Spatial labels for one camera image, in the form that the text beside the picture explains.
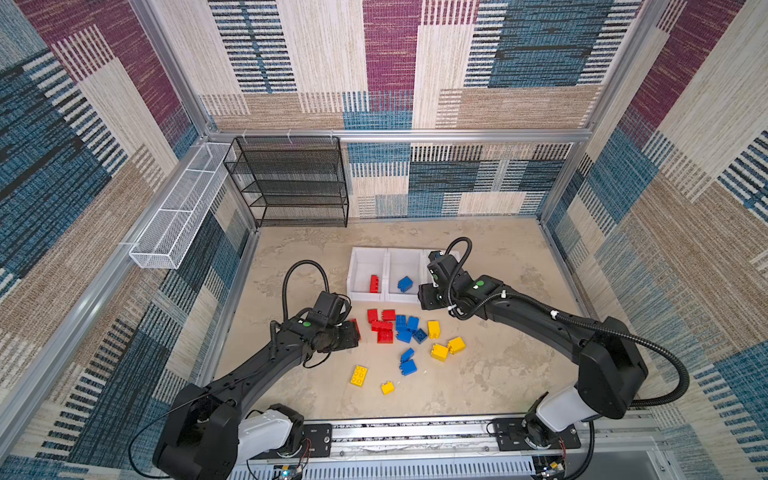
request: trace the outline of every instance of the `blue lego brick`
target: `blue lego brick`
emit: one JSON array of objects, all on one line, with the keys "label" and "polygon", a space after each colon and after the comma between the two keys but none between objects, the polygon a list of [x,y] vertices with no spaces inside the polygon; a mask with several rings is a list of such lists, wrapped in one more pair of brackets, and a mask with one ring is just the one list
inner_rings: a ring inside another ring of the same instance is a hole
[{"label": "blue lego brick", "polygon": [[407,292],[408,289],[411,288],[412,286],[413,286],[413,280],[409,279],[407,276],[404,276],[397,283],[397,288],[400,289],[400,291],[403,293]]},{"label": "blue lego brick", "polygon": [[406,327],[411,333],[419,329],[419,318],[417,316],[408,317],[408,326]]},{"label": "blue lego brick", "polygon": [[411,338],[413,337],[413,332],[410,330],[400,330],[397,332],[397,339],[401,342],[405,343],[411,343]]},{"label": "blue lego brick", "polygon": [[404,376],[416,373],[416,370],[418,369],[416,368],[416,364],[413,362],[413,360],[409,360],[400,364],[400,371]]},{"label": "blue lego brick", "polygon": [[422,329],[418,329],[413,333],[413,339],[419,343],[423,343],[429,335]]},{"label": "blue lego brick", "polygon": [[406,316],[405,315],[397,315],[395,316],[395,330],[400,332],[401,330],[408,329],[408,324],[406,323]]},{"label": "blue lego brick", "polygon": [[413,351],[413,349],[407,349],[406,352],[400,356],[400,363],[405,363],[409,361],[413,357],[414,353],[415,352]]}]

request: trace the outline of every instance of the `yellow lego brick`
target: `yellow lego brick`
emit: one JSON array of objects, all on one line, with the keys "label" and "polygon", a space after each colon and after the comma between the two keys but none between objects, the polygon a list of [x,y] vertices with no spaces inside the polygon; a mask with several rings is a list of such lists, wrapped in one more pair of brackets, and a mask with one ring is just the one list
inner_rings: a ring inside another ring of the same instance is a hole
[{"label": "yellow lego brick", "polygon": [[438,322],[437,320],[429,320],[427,322],[427,326],[429,327],[429,338],[431,339],[440,338],[440,322]]},{"label": "yellow lego brick", "polygon": [[432,358],[444,362],[448,358],[448,347],[436,343],[432,346]]},{"label": "yellow lego brick", "polygon": [[460,336],[457,336],[448,342],[448,351],[451,353],[451,355],[455,355],[465,348],[467,348],[467,346],[464,344],[464,340],[462,340]]},{"label": "yellow lego brick", "polygon": [[382,393],[384,395],[389,395],[394,391],[395,391],[395,386],[392,384],[392,382],[382,383]]},{"label": "yellow lego brick", "polygon": [[366,374],[368,373],[368,369],[364,366],[356,366],[355,372],[352,374],[352,379],[349,381],[349,383],[357,386],[362,386],[362,383],[366,381]]}]

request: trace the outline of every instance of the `red lego brick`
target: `red lego brick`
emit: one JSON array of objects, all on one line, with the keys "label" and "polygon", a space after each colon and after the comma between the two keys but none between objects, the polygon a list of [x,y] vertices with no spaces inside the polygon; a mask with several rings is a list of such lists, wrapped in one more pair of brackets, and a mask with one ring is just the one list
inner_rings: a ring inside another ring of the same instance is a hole
[{"label": "red lego brick", "polygon": [[395,342],[395,333],[390,331],[380,331],[379,336],[376,338],[377,343],[394,343]]},{"label": "red lego brick", "polygon": [[371,322],[371,330],[374,332],[383,332],[385,330],[392,332],[392,324],[390,322]]}]

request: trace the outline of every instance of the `vent grille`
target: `vent grille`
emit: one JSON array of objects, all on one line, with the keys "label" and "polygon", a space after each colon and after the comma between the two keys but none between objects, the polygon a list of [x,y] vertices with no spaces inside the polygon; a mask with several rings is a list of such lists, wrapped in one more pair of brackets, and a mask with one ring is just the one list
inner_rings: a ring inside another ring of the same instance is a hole
[{"label": "vent grille", "polygon": [[[272,480],[273,465],[254,465],[251,471],[258,480]],[[530,456],[494,458],[427,458],[417,460],[379,461],[338,461],[310,464],[304,472],[306,480],[343,478],[345,480],[367,480],[368,478],[389,478],[392,480],[438,479],[438,478],[530,478],[535,475]],[[230,480],[248,480],[253,477],[245,465],[238,465],[232,471]]]}]

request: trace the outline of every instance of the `black mesh shelf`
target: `black mesh shelf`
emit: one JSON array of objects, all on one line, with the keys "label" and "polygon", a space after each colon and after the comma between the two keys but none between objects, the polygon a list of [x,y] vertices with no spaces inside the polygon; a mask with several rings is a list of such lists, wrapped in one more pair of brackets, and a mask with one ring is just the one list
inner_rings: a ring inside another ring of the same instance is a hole
[{"label": "black mesh shelf", "polygon": [[259,227],[346,227],[349,194],[335,137],[238,137],[224,162]]}]

